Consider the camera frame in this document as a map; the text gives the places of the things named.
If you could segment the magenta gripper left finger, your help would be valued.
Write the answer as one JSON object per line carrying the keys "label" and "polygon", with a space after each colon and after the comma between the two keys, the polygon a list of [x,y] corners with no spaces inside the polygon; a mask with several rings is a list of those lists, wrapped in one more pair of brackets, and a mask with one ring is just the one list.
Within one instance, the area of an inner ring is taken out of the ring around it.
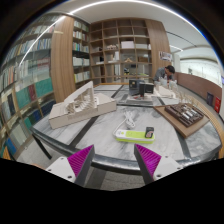
{"label": "magenta gripper left finger", "polygon": [[95,148],[90,145],[68,158],[59,157],[47,168],[47,171],[83,187],[94,155]]}

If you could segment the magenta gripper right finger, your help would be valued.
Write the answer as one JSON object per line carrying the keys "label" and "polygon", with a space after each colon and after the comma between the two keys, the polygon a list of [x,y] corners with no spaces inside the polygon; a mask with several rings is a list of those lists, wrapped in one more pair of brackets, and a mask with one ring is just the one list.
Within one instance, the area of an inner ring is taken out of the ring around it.
{"label": "magenta gripper right finger", "polygon": [[182,166],[171,157],[161,156],[139,144],[134,145],[134,155],[145,184],[150,184],[182,169]]}

